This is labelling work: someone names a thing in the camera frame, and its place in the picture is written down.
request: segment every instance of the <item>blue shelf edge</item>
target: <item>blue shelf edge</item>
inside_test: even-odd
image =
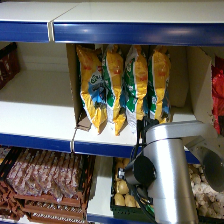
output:
[[[70,141],[11,134],[0,134],[0,145],[71,152]]]
[[[79,141],[74,142],[75,153],[88,155],[129,158],[132,148],[132,146],[124,145],[109,145]],[[190,151],[185,151],[185,155],[188,163],[199,164],[198,159]]]
[[[224,46],[224,23],[54,22],[55,42]]]
[[[47,22],[0,21],[0,41],[49,42]]]
[[[99,222],[99,223],[107,223],[107,224],[150,224],[149,222],[141,222],[141,221],[131,221],[124,219],[116,219],[114,217],[107,216],[99,216],[94,214],[87,213],[88,222]]]

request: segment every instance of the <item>potato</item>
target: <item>potato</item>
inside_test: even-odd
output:
[[[129,192],[129,188],[127,186],[126,181],[121,180],[116,182],[116,193],[127,194],[128,192]]]
[[[125,195],[124,202],[127,207],[136,207],[135,198],[131,196],[130,194]]]
[[[122,163],[123,158],[117,157],[117,158],[115,158],[115,160],[116,160],[117,163],[118,163],[118,162],[121,162],[121,163]]]
[[[114,195],[115,205],[125,206],[124,197],[121,194]]]
[[[123,160],[124,168],[128,165],[129,162],[130,162],[130,159]]]
[[[135,204],[136,204],[136,207],[137,207],[137,208],[141,208],[140,205],[138,204],[138,202],[137,202],[137,201],[135,201],[135,202],[136,202],[136,203],[135,203]]]

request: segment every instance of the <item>red product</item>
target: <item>red product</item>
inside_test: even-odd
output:
[[[224,59],[215,56],[215,67],[224,71]]]
[[[212,98],[214,127],[218,134],[224,134],[219,120],[224,116],[224,75],[223,70],[212,66]]]

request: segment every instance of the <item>snack bag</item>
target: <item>snack bag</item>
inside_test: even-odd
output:
[[[125,104],[122,100],[122,76],[123,76],[123,58],[118,45],[108,45],[103,56],[103,79],[106,85],[107,98],[107,118],[115,130],[115,135],[119,132],[126,120]]]
[[[80,62],[80,96],[90,122],[100,132],[100,125],[107,119],[105,88],[102,80],[101,50],[76,46]]]
[[[171,62],[164,46],[155,48],[149,59],[149,85],[148,98],[150,118],[157,119],[159,123],[170,121],[170,104],[168,96],[168,83]]]
[[[214,128],[218,134],[224,135],[224,74],[223,70],[212,66],[212,99]]]
[[[142,120],[143,99],[147,94],[148,69],[144,52],[140,45],[131,46],[126,61],[124,83],[126,89],[127,121],[133,133],[136,132],[137,120]]]

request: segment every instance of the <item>black cable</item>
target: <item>black cable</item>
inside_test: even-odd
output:
[[[155,217],[153,215],[151,215],[145,208],[145,206],[143,205],[143,203],[141,202],[141,200],[139,199],[138,195],[137,195],[137,190],[136,187],[128,184],[129,189],[131,189],[132,193],[134,194],[134,198],[135,200],[138,202],[139,206],[141,207],[141,210],[143,211],[143,213],[147,216],[147,218],[150,220],[151,223],[157,224],[157,222],[155,221]]]

